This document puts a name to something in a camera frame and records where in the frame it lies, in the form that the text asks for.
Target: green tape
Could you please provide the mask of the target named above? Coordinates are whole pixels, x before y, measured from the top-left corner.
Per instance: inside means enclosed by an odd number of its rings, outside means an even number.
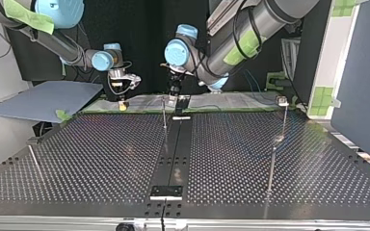
[[[311,101],[311,116],[326,116],[332,101],[333,88],[316,87]]]
[[[332,16],[351,16],[355,5],[356,0],[335,0],[334,8],[332,9]]]
[[[56,117],[59,118],[62,122],[68,121],[69,119],[73,118],[73,116],[66,113],[65,110],[56,110]]]
[[[259,40],[253,31],[247,31],[239,39],[240,47],[243,52],[250,58],[257,54],[256,48],[259,46]],[[234,46],[232,50],[225,56],[224,62],[229,65],[238,65],[245,59],[243,55],[239,52],[237,46]]]
[[[14,18],[47,34],[53,34],[55,24],[50,16],[31,12],[14,0],[4,0],[4,10],[7,17]]]

